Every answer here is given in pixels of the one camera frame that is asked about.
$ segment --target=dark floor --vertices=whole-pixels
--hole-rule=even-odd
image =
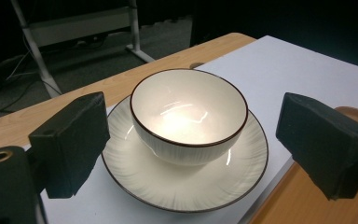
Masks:
[[[189,48],[191,25],[191,17],[184,17],[142,27],[142,51],[160,59]],[[130,42],[131,34],[120,32],[87,46],[77,45],[42,53],[49,72],[61,91],[66,93],[144,64],[125,50]],[[34,61],[27,55],[16,72],[0,85],[0,117],[47,99],[49,95],[40,81]]]

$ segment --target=white saucer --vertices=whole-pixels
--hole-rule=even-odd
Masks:
[[[133,129],[130,97],[109,114],[110,140],[104,164],[116,182],[136,199],[175,212],[219,209],[244,197],[267,167],[264,131],[252,113],[231,150],[206,165],[179,166],[156,157]]]

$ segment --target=wooden table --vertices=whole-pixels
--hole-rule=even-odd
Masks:
[[[0,118],[0,147],[29,144],[30,132],[81,95],[103,91],[107,106],[114,105],[128,96],[144,77],[160,70],[189,68],[195,63],[207,63],[253,41],[253,38],[246,35],[225,35],[4,116]],[[294,164],[252,222],[358,223],[358,197],[355,200],[327,201],[305,172]]]

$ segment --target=white ceramic bowl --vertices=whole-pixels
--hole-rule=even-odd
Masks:
[[[245,98],[210,73],[173,69],[142,80],[131,95],[134,128],[154,154],[200,165],[227,152],[248,118]]]

